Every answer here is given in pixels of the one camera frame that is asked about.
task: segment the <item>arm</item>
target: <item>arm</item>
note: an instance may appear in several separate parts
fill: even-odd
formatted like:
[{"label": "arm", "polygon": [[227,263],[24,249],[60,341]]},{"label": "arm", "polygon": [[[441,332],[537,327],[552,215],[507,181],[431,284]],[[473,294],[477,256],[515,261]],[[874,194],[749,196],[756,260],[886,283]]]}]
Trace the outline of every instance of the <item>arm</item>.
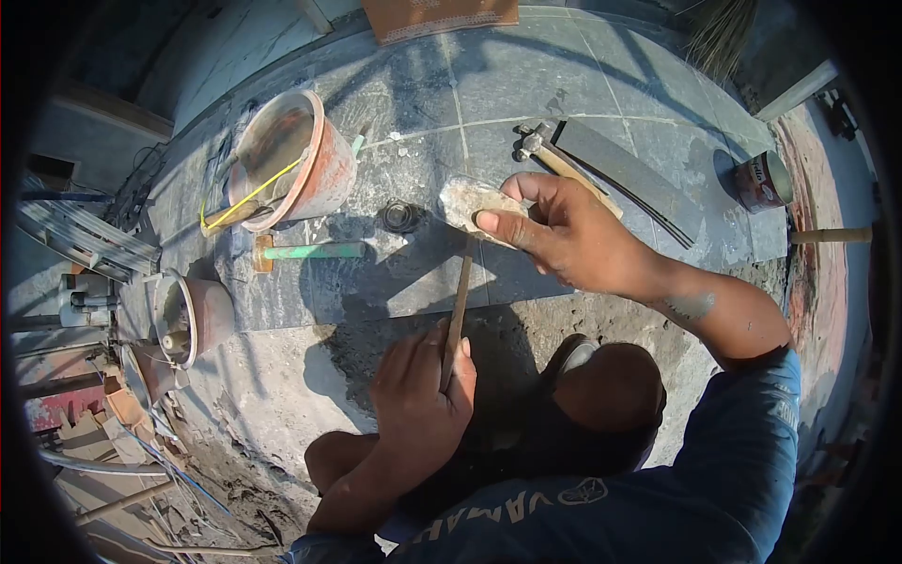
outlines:
[{"label": "arm", "polygon": [[395,502],[454,454],[473,416],[476,369],[462,339],[447,390],[439,391],[447,319],[427,334],[406,337],[385,352],[370,396],[379,442],[323,495],[309,532],[376,532]]},{"label": "arm", "polygon": [[789,327],[767,293],[658,254],[575,180],[525,172],[507,179],[502,191],[535,201],[532,219],[489,210],[476,222],[529,253],[539,272],[660,311],[699,337],[728,370],[790,345]]},{"label": "arm", "polygon": [[656,253],[573,180],[521,173],[502,190],[535,201],[534,220],[482,211],[481,229],[527,251],[539,272],[563,284],[660,311],[728,371],[709,381],[668,471],[741,524],[763,561],[792,498],[801,387],[777,304],[751,284]]}]

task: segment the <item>claw hammer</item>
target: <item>claw hammer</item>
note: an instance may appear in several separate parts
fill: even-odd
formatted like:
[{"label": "claw hammer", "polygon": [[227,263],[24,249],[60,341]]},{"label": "claw hammer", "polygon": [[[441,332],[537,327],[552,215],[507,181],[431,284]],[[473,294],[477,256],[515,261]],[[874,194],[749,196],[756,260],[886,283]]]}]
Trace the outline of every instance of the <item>claw hammer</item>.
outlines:
[{"label": "claw hammer", "polygon": [[527,134],[526,137],[523,138],[523,148],[517,150],[518,161],[524,162],[528,160],[531,155],[535,155],[537,159],[544,162],[549,169],[556,172],[559,176],[571,178],[582,184],[587,190],[592,192],[593,195],[598,198],[598,201],[602,202],[602,204],[604,204],[617,219],[623,217],[623,210],[614,203],[614,200],[602,194],[592,182],[574,168],[572,164],[562,158],[562,155],[558,155],[557,151],[553,149],[554,145],[551,144],[551,135],[554,133],[554,128],[551,127],[550,124],[543,121],[538,124],[535,129],[530,129],[524,124],[518,127],[518,131],[522,134]]}]

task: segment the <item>broom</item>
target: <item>broom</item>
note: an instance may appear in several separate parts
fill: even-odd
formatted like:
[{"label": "broom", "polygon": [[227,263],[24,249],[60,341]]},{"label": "broom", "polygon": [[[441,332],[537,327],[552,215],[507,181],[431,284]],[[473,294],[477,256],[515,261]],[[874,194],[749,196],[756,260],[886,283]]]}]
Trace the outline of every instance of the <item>broom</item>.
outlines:
[{"label": "broom", "polygon": [[693,22],[686,58],[715,82],[735,74],[758,0],[708,0]]}]

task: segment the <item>hand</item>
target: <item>hand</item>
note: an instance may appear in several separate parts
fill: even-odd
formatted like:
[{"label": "hand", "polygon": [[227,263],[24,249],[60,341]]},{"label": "hand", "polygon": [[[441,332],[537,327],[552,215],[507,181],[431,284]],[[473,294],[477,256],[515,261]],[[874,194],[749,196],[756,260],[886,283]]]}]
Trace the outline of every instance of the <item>hand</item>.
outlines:
[{"label": "hand", "polygon": [[394,483],[404,494],[432,476],[454,454],[473,416],[476,368],[470,341],[461,339],[445,393],[438,390],[448,320],[426,334],[391,345],[370,385],[379,442],[373,454],[389,461]]},{"label": "hand", "polygon": [[476,225],[529,253],[537,270],[580,290],[640,299],[643,273],[658,254],[633,236],[611,211],[576,180],[518,172],[502,192],[536,202],[528,219],[485,210]]}]

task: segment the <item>man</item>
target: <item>man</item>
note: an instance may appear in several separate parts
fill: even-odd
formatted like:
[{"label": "man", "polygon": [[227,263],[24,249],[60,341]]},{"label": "man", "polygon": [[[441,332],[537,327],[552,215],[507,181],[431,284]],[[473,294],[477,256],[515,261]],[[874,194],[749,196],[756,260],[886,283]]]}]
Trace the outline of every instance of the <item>man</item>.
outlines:
[{"label": "man", "polygon": [[[657,254],[574,180],[520,173],[502,191],[532,219],[484,210],[484,231],[541,273],[660,311],[723,368],[686,424],[672,467],[638,470],[665,394],[641,347],[569,338],[552,394],[520,442],[459,448],[473,413],[473,344],[438,390],[446,323],[386,351],[370,395],[378,435],[327,433],[307,452],[323,498],[297,562],[762,562],[793,493],[800,369],[777,304],[754,286]],[[416,527],[410,535],[410,525]]]}]

